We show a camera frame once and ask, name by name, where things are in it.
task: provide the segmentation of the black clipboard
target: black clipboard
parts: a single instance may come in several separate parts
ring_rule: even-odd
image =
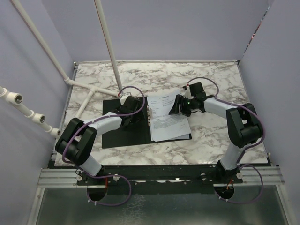
[[[145,97],[145,106],[142,109],[144,114],[147,115],[147,97]],[[120,106],[119,99],[113,100],[104,100],[103,101],[103,115],[107,114],[111,110]],[[160,142],[174,142],[181,141],[184,139],[176,140],[165,140]],[[150,144],[150,143],[160,143],[151,140],[151,131],[148,123],[148,119],[130,124],[126,127],[121,127],[117,130],[111,130],[102,135],[102,148],[116,148],[123,146],[132,146],[139,144]]]

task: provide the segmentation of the purple wall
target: purple wall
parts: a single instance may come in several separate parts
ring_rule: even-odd
[[[276,0],[240,63],[250,101],[265,123],[265,146],[286,181],[300,222],[300,1]]]
[[[21,3],[71,75],[73,61],[41,1]],[[0,68],[0,85],[58,127],[68,87],[9,0],[0,1]],[[24,225],[54,139],[2,100],[0,115],[0,224]]]
[[[109,60],[93,0],[42,0],[72,58]],[[268,0],[102,0],[117,60],[241,59]]]

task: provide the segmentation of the marble countertop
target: marble countertop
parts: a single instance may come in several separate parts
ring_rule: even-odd
[[[119,63],[123,86],[136,86],[146,96],[182,89],[190,79],[205,76],[214,80],[220,88],[218,97],[243,104],[247,95],[236,62],[214,63]],[[79,64],[76,81],[118,91],[110,63]],[[207,95],[215,94],[216,88],[201,80]],[[89,90],[73,87],[67,108],[65,125],[74,117]],[[130,90],[133,96],[138,91]],[[87,120],[102,115],[102,101],[116,97],[95,93],[80,119]],[[188,118],[192,140],[162,142],[155,144],[101,148],[101,136],[95,140],[92,156],[103,165],[178,165],[213,164],[225,153],[229,145],[226,120],[211,113],[194,113]],[[267,163],[263,145],[246,152],[242,163]],[[57,154],[56,166],[66,165]]]

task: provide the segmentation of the white robotic arm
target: white robotic arm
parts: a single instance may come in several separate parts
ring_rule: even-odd
[[[63,155],[64,162],[73,163],[92,176],[97,175],[102,165],[90,155],[96,136],[139,120],[143,112],[137,109],[142,109],[141,105],[140,100],[128,96],[120,107],[100,118],[85,121],[73,118],[57,141],[55,149]],[[80,136],[80,139],[75,140],[75,136]]]
[[[245,148],[262,137],[263,129],[261,124],[256,117],[243,108],[233,106],[233,103],[228,105],[217,101],[214,96],[206,96],[200,82],[189,85],[186,93],[185,96],[176,96],[175,103],[169,114],[181,112],[186,116],[190,116],[191,110],[200,109],[202,112],[213,113],[227,119],[228,134],[231,142],[218,164],[221,164],[222,170],[225,172],[235,170],[245,153]],[[252,104],[247,103],[243,107],[255,113]]]

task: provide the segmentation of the paper document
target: paper document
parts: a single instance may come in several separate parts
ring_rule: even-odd
[[[189,138],[191,129],[188,119],[182,114],[168,115],[180,90],[163,96],[147,97],[152,111],[150,119],[151,139],[159,142],[169,139]]]

